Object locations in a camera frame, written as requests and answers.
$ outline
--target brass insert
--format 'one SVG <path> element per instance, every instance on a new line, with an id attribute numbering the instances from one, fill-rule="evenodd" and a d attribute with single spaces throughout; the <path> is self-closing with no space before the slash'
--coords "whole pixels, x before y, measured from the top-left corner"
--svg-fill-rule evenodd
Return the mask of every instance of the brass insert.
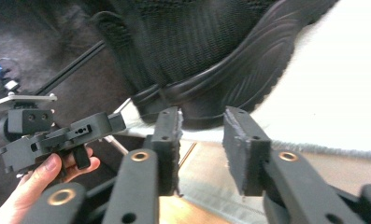
<path id="1" fill-rule="evenodd" d="M 291 152 L 281 152 L 278 156 L 284 161 L 297 161 L 298 160 L 298 156 L 296 156 L 295 154 Z"/>
<path id="2" fill-rule="evenodd" d="M 133 161 L 145 161 L 150 157 L 150 154 L 146 152 L 137 152 L 132 156 Z"/>
<path id="3" fill-rule="evenodd" d="M 48 198 L 48 204 L 62 205 L 75 198 L 75 195 L 77 195 L 77 193 L 73 189 L 60 189 L 50 195 Z"/>

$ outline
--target gray carpet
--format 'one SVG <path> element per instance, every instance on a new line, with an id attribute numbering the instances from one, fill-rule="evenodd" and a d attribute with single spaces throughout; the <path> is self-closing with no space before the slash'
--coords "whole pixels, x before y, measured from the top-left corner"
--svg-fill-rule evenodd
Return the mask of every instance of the gray carpet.
<path id="1" fill-rule="evenodd" d="M 100 40 L 89 22 L 90 16 L 107 4 L 89 1 L 0 1 L 0 64 L 7 75 L 20 80 L 20 91 L 33 92 L 51 80 L 84 51 Z M 128 95 L 104 49 L 54 90 L 58 102 L 53 108 L 55 123 L 66 127 L 94 113 L 112 113 Z M 0 98 L 6 93 L 0 90 Z M 142 139 L 119 137 L 127 148 L 138 148 Z M 0 147 L 4 142 L 0 136 Z M 94 154 L 103 162 L 92 174 L 77 178 L 88 189 L 116 174 L 121 154 L 107 143 L 92 143 Z M 5 174 L 0 156 L 0 205 L 18 183 L 15 174 Z"/>

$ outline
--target white surface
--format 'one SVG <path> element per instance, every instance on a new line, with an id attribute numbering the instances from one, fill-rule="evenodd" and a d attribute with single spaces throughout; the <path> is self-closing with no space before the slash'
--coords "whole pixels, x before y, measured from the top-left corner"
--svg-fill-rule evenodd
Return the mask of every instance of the white surface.
<path id="1" fill-rule="evenodd" d="M 131 104 L 129 130 L 145 136 Z M 371 151 L 371 0 L 341 0 L 298 36 L 282 79 L 251 115 L 274 140 Z M 183 139 L 220 142 L 222 127 Z"/>
<path id="2" fill-rule="evenodd" d="M 12 109 L 17 103 L 43 103 L 57 101 L 57 96 L 9 95 L 0 99 L 0 111 Z"/>

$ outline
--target finger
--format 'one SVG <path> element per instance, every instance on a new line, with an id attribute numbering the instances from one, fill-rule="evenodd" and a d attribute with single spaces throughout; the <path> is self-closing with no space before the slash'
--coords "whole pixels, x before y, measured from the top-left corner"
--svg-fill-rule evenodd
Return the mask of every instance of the finger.
<path id="1" fill-rule="evenodd" d="M 56 178 L 61 170 L 61 159 L 57 154 L 51 154 L 29 179 L 17 188 L 19 199 L 17 204 L 33 203 L 46 186 Z"/>
<path id="2" fill-rule="evenodd" d="M 21 180 L 20 180 L 20 182 L 19 182 L 19 185 L 17 185 L 17 188 L 18 188 L 19 186 L 23 185 L 25 182 L 27 182 L 27 180 L 29 180 L 29 179 L 31 178 L 31 175 L 32 175 L 33 173 L 34 173 L 34 171 L 30 171 L 30 172 L 28 172 L 28 174 L 24 175 L 24 176 L 21 178 Z"/>
<path id="3" fill-rule="evenodd" d="M 93 154 L 93 150 L 90 147 L 86 147 L 87 156 L 90 158 Z M 65 168 L 71 167 L 76 164 L 74 153 L 70 153 L 69 155 L 65 156 L 63 158 L 63 163 Z"/>
<path id="4" fill-rule="evenodd" d="M 100 166 L 100 160 L 98 160 L 98 158 L 96 157 L 91 157 L 90 158 L 90 166 L 86 169 L 78 169 L 78 167 L 76 165 L 74 166 L 71 166 L 71 167 L 68 167 L 66 169 L 66 177 L 64 178 L 64 182 L 69 182 L 70 180 L 72 180 L 73 178 L 77 177 L 78 175 L 83 175 L 83 174 L 87 174 L 95 169 L 98 168 L 98 166 Z"/>

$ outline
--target hand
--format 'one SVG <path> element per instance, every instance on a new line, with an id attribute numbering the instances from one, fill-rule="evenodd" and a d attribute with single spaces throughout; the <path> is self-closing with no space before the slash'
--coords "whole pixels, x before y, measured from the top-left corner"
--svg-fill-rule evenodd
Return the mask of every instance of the hand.
<path id="1" fill-rule="evenodd" d="M 91 157 L 93 150 L 87 148 L 90 157 L 90 167 L 79 170 L 75 164 L 72 153 L 63 159 L 67 176 L 64 182 L 68 182 L 78 175 L 89 173 L 98 168 L 100 160 Z M 37 201 L 46 186 L 54 180 L 60 173 L 62 160 L 57 154 L 51 154 L 38 168 L 32 173 L 25 175 L 16 189 L 11 193 L 7 201 L 0 207 L 0 224 L 1 223 L 21 223 L 25 214 Z"/>

